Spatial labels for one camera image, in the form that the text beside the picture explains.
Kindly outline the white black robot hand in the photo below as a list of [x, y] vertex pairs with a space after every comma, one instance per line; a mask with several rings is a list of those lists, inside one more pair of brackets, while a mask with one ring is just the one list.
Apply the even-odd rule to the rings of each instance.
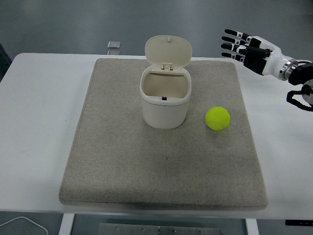
[[249, 70], [259, 75], [272, 75], [280, 80], [287, 80], [291, 70], [298, 66], [298, 61], [282, 54], [273, 43], [246, 33], [226, 29], [221, 48], [226, 51], [223, 57], [243, 63]]

